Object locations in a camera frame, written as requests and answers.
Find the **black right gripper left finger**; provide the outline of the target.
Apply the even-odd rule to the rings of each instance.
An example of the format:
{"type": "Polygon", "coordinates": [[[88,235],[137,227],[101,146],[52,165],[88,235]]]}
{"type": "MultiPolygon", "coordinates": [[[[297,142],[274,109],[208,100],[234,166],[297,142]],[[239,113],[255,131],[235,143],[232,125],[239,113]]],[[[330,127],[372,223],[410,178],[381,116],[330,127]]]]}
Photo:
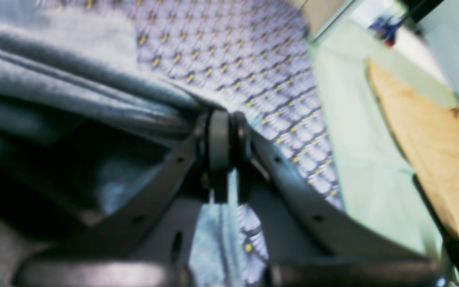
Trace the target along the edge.
{"type": "Polygon", "coordinates": [[[193,133],[129,203],[26,259],[17,287],[196,287],[189,257],[198,215],[228,200],[230,116],[201,116],[193,133]]]}

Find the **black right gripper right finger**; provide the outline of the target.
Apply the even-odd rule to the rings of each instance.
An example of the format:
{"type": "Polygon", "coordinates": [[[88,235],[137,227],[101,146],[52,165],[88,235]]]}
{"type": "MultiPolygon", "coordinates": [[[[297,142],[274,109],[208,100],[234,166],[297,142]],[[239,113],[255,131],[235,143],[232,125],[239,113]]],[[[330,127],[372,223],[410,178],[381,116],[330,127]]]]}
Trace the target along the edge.
{"type": "Polygon", "coordinates": [[[231,116],[237,198],[256,213],[268,253],[261,287],[439,287],[438,264],[328,203],[243,113],[231,116]]]}

